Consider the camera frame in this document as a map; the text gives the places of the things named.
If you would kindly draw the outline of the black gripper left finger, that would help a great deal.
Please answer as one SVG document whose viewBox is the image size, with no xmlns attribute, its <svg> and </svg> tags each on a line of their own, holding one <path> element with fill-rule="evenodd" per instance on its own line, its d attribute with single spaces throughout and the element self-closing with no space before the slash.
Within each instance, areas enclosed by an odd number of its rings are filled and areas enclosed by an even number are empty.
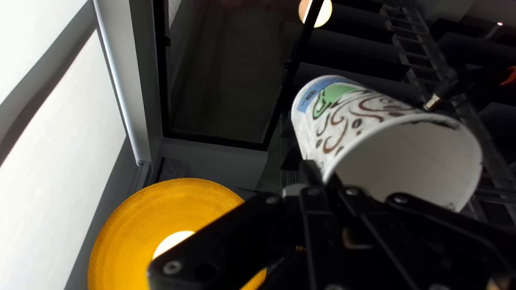
<svg viewBox="0 0 516 290">
<path fill-rule="evenodd" d="M 271 275 L 265 290 L 342 287 L 344 186 L 313 165 L 305 173 L 290 197 L 260 194 L 155 258 L 150 290 L 242 290 L 261 271 Z"/>
</svg>

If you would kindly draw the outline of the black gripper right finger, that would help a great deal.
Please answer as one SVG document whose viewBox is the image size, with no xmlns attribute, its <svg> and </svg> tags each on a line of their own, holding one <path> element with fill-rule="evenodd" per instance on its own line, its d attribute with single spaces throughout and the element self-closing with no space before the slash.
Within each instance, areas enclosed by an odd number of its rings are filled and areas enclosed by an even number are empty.
<svg viewBox="0 0 516 290">
<path fill-rule="evenodd" d="M 471 220 L 415 196 L 395 192 L 376 202 L 365 189 L 337 176 L 328 188 L 347 223 L 349 250 L 365 247 L 386 265 L 399 290 L 515 290 L 516 238 L 511 231 Z"/>
</svg>

